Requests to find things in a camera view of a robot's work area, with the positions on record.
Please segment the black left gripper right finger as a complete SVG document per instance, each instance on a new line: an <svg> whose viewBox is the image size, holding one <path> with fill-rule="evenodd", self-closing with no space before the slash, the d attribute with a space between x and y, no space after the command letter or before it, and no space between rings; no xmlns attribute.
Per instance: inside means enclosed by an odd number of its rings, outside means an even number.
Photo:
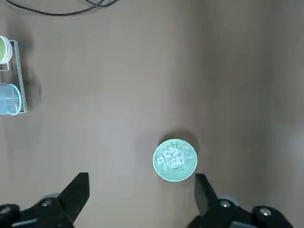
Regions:
<svg viewBox="0 0 304 228"><path fill-rule="evenodd" d="M251 211L233 201L219 198L205 174L195 174L194 198L199 214L189 228L291 228L293 225L277 209L255 206Z"/></svg>

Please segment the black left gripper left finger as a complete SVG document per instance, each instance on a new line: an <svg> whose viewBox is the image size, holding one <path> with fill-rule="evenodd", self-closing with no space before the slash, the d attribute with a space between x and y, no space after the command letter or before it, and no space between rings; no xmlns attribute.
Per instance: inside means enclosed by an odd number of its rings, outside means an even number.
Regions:
<svg viewBox="0 0 304 228"><path fill-rule="evenodd" d="M89 173L80 172L58 195L21 210L16 204L0 206L2 228L73 228L90 197Z"/></svg>

